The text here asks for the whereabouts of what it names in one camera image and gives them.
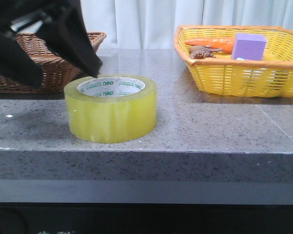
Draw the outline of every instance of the yellow plastic basket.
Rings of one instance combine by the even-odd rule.
[[[216,53],[216,58],[191,59],[185,41],[198,37],[263,34],[267,40],[262,61],[239,61]],[[293,31],[270,26],[180,25],[174,48],[186,62],[199,90],[238,97],[293,97]]]

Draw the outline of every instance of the brown wicker basket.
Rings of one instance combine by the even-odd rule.
[[[96,52],[106,38],[104,32],[88,32]],[[63,58],[52,54],[44,41],[33,33],[19,33],[17,41],[30,58],[43,67],[42,86],[33,89],[9,78],[0,76],[0,93],[5,94],[53,94],[63,92],[64,86],[71,82],[81,71]]]

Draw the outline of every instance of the toy carrot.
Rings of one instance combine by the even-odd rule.
[[[222,37],[222,38],[193,38],[186,40],[188,45],[202,45],[210,46],[213,49],[221,48],[222,52],[231,54],[234,46],[235,37]]]

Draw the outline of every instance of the tape roll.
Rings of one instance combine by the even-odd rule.
[[[84,77],[67,84],[64,95],[71,133],[87,141],[128,141],[156,125],[157,85],[146,77]]]

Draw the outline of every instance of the purple cube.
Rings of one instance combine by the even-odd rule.
[[[231,58],[262,60],[266,42],[266,38],[262,34],[237,33]]]

